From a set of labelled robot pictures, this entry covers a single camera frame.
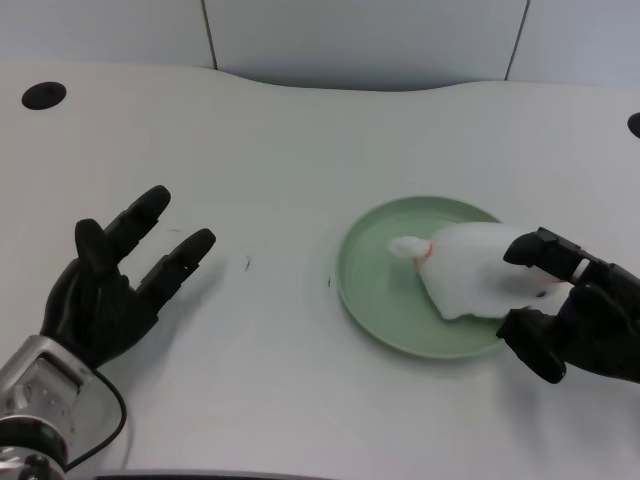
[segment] robot finger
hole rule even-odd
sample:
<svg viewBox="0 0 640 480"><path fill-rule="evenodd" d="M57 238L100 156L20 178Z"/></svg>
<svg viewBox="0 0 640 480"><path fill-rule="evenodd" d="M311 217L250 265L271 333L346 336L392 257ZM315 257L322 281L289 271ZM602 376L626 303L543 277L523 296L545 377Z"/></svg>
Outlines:
<svg viewBox="0 0 640 480"><path fill-rule="evenodd" d="M116 263L140 243L140 240L158 223L158 217L167 208L171 194L162 185L144 193L105 229L114 251Z"/></svg>
<svg viewBox="0 0 640 480"><path fill-rule="evenodd" d="M113 249L98 222L93 219L80 220L76 224L75 237L78 258L96 279L117 271Z"/></svg>
<svg viewBox="0 0 640 480"><path fill-rule="evenodd" d="M203 228L165 255L140 282L136 294L140 302L153 314L167 303L182 283L198 268L199 262L211 250L216 237Z"/></svg>

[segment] table surface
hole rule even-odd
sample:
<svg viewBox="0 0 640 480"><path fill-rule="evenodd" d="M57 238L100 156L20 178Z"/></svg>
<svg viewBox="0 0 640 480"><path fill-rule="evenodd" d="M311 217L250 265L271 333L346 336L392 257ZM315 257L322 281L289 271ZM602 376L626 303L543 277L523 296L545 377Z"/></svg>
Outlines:
<svg viewBox="0 0 640 480"><path fill-rule="evenodd" d="M0 72L1 361L38 331L78 219L106 225L147 188L169 188L161 223L122 264L134 284L191 232L218 236L153 331L105 366L131 421L85 468L640 474L638 386L573 368L552 386L508 349L405 356L363 333L328 285L350 224L408 195L544 225L640 273L640 140L626 126L639 94L511 82L323 91L136 65ZM22 93L41 81L67 98L26 110ZM113 427L99 389L79 407L93 433L77 452Z"/></svg>

